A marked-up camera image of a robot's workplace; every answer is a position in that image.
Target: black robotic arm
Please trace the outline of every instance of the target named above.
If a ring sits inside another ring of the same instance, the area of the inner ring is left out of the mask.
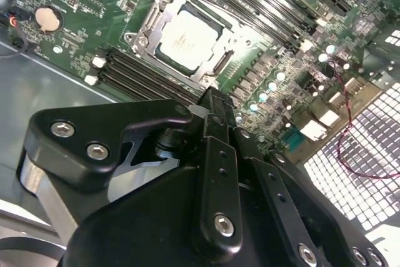
[[[113,175],[168,158],[179,166],[108,201]],[[189,108],[41,111],[18,176],[67,243],[60,267],[388,265],[283,154],[261,156],[215,89]]]

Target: ventilation grille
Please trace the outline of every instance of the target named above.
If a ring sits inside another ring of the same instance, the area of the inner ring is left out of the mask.
[[[400,84],[395,84],[354,120],[343,140],[342,155],[359,173],[386,175],[400,171]],[[337,160],[339,135],[306,164],[314,185],[348,219],[366,231],[400,211],[400,177],[360,178]]]

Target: cpu socket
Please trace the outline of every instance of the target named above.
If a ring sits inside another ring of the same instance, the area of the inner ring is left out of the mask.
[[[195,89],[208,88],[229,64],[234,33],[191,0],[155,0],[138,33],[125,33],[134,53]]]

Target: red wire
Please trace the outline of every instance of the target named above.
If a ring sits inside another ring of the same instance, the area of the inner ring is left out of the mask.
[[[15,28],[17,26],[17,19],[14,16],[11,16],[9,18],[9,20],[10,20],[11,26]]]
[[[346,85],[344,84],[343,79],[338,72],[336,72],[336,78],[339,81],[339,83],[343,86],[344,99],[346,102],[346,109],[347,109],[347,113],[349,116],[349,122],[348,122],[346,128],[344,129],[344,131],[341,133],[339,140],[337,141],[337,145],[336,145],[337,159],[343,165],[343,167],[345,167],[350,173],[355,174],[361,178],[390,179],[390,178],[395,178],[396,176],[400,176],[400,172],[396,172],[396,173],[388,174],[388,175],[384,175],[384,176],[368,175],[365,173],[360,173],[360,172],[357,172],[357,171],[354,171],[353,169],[351,169],[351,167],[348,165],[348,163],[342,157],[342,154],[341,154],[342,141],[343,141],[344,137],[346,137],[346,135],[350,132],[350,129],[353,127],[353,119],[352,119],[353,117],[351,116],[349,93],[346,88]]]

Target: screw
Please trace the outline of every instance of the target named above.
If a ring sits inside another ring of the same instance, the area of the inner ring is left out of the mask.
[[[224,216],[224,215],[217,215],[214,219],[215,228],[219,233],[225,237],[231,237],[234,232],[234,226],[232,221]]]
[[[97,161],[102,161],[108,157],[108,149],[100,144],[91,144],[87,147],[87,155]]]
[[[75,129],[67,122],[56,122],[51,126],[51,132],[57,137],[68,138],[75,133]]]
[[[245,131],[244,129],[240,130],[240,132],[246,139],[250,138],[250,134],[247,131]]]
[[[315,254],[311,251],[311,249],[309,249],[308,246],[304,244],[299,244],[298,250],[304,262],[306,262],[310,267],[317,266],[317,258],[315,257]]]
[[[55,47],[52,48],[52,50],[54,51],[54,53],[56,54],[60,54],[63,52],[63,48],[61,46],[55,45]]]
[[[381,259],[378,257],[378,255],[375,252],[373,252],[372,250],[369,249],[368,253],[376,264],[378,264],[379,266],[383,266],[383,262],[381,261]]]
[[[141,46],[146,46],[148,44],[148,39],[146,37],[140,37],[138,43]]]
[[[359,262],[361,264],[363,264],[364,266],[367,266],[367,259],[365,258],[365,256],[363,256],[362,253],[360,253],[360,251],[357,248],[353,248],[352,253],[359,260]]]
[[[221,126],[224,125],[224,120],[223,120],[221,117],[214,115],[212,118],[213,118],[213,120],[214,120],[215,122],[217,122],[219,125],[221,125]]]
[[[275,154],[275,158],[276,158],[279,162],[285,163],[285,158],[284,158],[282,155],[280,155],[279,153],[276,153],[276,154]]]
[[[181,105],[179,105],[179,104],[177,104],[177,105],[175,106],[175,110],[176,110],[179,114],[182,114],[182,115],[184,115],[184,116],[186,116],[186,115],[188,114],[187,109],[186,109],[184,106],[181,106]]]

